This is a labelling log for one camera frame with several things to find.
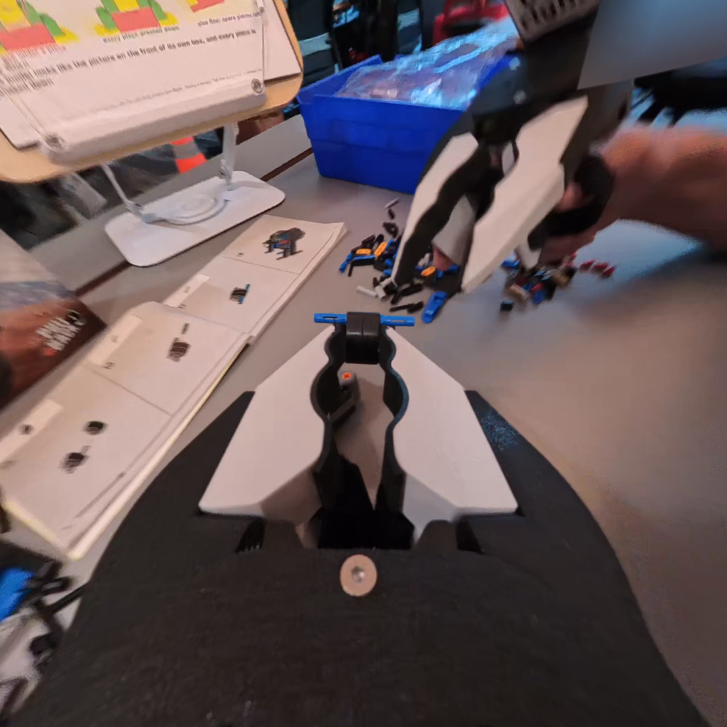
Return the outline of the pile of blue black lego pieces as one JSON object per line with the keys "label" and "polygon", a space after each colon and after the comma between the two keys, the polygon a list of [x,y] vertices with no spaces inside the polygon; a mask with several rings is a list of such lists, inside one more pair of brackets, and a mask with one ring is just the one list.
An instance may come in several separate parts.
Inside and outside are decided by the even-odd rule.
{"label": "pile of blue black lego pieces", "polygon": [[391,314],[421,314],[424,322],[431,322],[449,299],[449,289],[459,276],[460,266],[453,263],[440,270],[435,266],[430,246],[414,265],[412,279],[401,285],[393,283],[403,232],[398,218],[399,203],[399,198],[386,203],[381,231],[351,248],[338,271],[341,276],[360,278],[357,292],[387,305]]}

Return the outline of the pile of red grey lego pieces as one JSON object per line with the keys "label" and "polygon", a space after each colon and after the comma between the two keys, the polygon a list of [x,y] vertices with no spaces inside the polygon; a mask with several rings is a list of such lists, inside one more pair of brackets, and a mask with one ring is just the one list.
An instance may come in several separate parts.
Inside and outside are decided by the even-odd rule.
{"label": "pile of red grey lego pieces", "polygon": [[537,306],[549,302],[558,291],[570,286],[579,273],[608,279],[616,271],[616,265],[606,260],[581,259],[577,253],[570,253],[558,262],[529,269],[526,269],[520,259],[511,257],[505,259],[500,268],[506,273],[504,298],[498,310],[501,314],[509,314],[528,305]]}

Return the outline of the partly built lego model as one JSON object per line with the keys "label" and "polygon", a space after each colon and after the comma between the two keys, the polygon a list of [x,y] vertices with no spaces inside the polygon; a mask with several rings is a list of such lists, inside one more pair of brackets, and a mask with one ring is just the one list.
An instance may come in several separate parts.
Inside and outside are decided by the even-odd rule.
{"label": "partly built lego model", "polygon": [[49,630],[50,647],[62,634],[53,608],[46,602],[50,595],[66,592],[72,578],[59,575],[59,567],[52,565],[32,574],[22,568],[9,568],[2,574],[1,621],[1,723],[8,723],[11,714],[31,682],[30,672],[21,670],[13,662],[13,653],[20,648],[25,632],[34,619],[39,619]]}

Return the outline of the blue plastic bin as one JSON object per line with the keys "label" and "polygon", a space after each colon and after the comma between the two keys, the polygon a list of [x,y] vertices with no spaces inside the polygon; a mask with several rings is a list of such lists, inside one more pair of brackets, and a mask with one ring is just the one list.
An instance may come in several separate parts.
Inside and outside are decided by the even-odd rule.
{"label": "blue plastic bin", "polygon": [[[382,63],[380,56],[365,59],[305,86],[297,100],[322,176],[412,194],[432,151],[464,111],[335,95],[356,70]],[[501,60],[488,82],[507,63]]]}

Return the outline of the white stand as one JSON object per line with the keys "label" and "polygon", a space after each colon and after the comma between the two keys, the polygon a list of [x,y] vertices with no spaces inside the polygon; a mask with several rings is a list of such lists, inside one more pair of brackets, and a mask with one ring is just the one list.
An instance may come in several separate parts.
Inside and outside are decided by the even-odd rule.
{"label": "white stand", "polygon": [[222,161],[215,177],[146,206],[128,198],[113,169],[102,165],[126,208],[105,225],[105,232],[130,265],[157,265],[284,201],[281,190],[235,170],[237,132],[235,123],[224,127]]}

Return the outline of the person's right hand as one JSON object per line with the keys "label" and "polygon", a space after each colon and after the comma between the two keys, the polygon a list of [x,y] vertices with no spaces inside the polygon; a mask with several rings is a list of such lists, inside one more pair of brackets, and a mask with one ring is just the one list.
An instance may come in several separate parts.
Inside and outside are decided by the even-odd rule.
{"label": "person's right hand", "polygon": [[613,223],[645,223],[726,249],[726,135],[708,127],[636,125],[601,151],[612,196],[591,228],[544,242],[540,262],[557,262],[591,244]]}

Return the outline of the lego instruction booklet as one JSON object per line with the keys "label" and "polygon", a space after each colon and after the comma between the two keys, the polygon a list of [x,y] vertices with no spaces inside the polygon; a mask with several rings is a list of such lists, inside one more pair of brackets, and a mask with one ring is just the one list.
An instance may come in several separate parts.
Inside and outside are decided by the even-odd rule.
{"label": "lego instruction booklet", "polygon": [[85,556],[346,233],[265,215],[162,303],[123,314],[2,434],[2,541]]}

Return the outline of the orange striped cone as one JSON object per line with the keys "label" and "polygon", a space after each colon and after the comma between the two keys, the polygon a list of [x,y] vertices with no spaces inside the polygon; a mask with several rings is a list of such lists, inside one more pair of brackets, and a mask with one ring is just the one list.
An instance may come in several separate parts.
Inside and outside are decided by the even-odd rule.
{"label": "orange striped cone", "polygon": [[206,157],[198,147],[194,136],[181,137],[170,141],[175,165],[180,174],[186,174],[206,162]]}

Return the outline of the clear plastic bags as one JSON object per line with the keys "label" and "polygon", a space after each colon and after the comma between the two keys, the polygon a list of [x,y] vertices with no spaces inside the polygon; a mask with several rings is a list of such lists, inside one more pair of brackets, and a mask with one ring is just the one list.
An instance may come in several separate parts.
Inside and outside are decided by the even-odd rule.
{"label": "clear plastic bags", "polygon": [[428,50],[356,70],[335,95],[463,111],[517,38],[511,22],[488,25]]}

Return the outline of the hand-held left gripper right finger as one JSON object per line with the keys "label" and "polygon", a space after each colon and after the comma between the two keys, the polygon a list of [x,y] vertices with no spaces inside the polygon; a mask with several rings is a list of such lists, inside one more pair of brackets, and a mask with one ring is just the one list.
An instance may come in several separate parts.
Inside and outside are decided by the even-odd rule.
{"label": "hand-held left gripper right finger", "polygon": [[464,387],[394,329],[387,333],[393,372],[406,390],[393,453],[404,474],[400,508],[413,540],[432,521],[514,514],[515,496]]}

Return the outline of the lego set box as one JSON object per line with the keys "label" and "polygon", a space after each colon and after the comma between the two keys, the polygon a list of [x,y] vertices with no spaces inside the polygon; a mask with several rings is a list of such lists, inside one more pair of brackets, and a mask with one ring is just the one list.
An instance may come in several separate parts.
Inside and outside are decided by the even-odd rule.
{"label": "lego set box", "polygon": [[2,408],[104,328],[103,320],[29,252],[2,239]]}

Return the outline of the grey pull-back motor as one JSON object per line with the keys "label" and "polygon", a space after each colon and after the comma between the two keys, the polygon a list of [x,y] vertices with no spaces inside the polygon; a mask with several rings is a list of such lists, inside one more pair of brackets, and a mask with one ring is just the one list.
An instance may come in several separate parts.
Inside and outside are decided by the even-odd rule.
{"label": "grey pull-back motor", "polygon": [[360,401],[360,386],[357,374],[350,368],[338,374],[339,393],[329,411],[332,427],[341,426],[356,410]]}

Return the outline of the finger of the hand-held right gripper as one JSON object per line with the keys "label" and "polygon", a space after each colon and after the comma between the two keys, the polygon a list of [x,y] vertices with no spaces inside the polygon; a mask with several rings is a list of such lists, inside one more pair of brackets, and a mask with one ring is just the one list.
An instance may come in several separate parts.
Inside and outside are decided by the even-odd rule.
{"label": "finger of the hand-held right gripper", "polygon": [[420,180],[406,220],[392,272],[402,287],[432,250],[435,265],[468,260],[475,223],[490,203],[490,151],[473,132],[444,140]]}
{"label": "finger of the hand-held right gripper", "polygon": [[515,139],[518,158],[496,185],[493,201],[477,221],[464,264],[461,291],[469,294],[516,252],[526,269],[540,258],[529,236],[565,191],[561,157],[586,112],[586,96],[559,103],[526,123]]}

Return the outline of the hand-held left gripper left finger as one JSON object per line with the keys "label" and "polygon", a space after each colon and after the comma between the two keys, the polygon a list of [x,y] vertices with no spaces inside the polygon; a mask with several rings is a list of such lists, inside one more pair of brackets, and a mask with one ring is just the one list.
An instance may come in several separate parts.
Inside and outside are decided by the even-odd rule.
{"label": "hand-held left gripper left finger", "polygon": [[314,546],[368,544],[375,507],[359,466],[338,449],[329,411],[346,363],[313,340],[254,392],[198,503],[200,514],[249,519]]}

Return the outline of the black lego piece with blue axle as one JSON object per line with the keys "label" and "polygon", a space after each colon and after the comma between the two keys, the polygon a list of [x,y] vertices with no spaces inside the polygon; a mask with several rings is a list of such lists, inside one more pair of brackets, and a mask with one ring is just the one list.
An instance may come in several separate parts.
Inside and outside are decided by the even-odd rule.
{"label": "black lego piece with blue axle", "polygon": [[333,326],[323,350],[338,363],[367,364],[379,362],[379,341],[384,329],[415,325],[410,315],[380,315],[368,312],[314,314],[314,322]]}

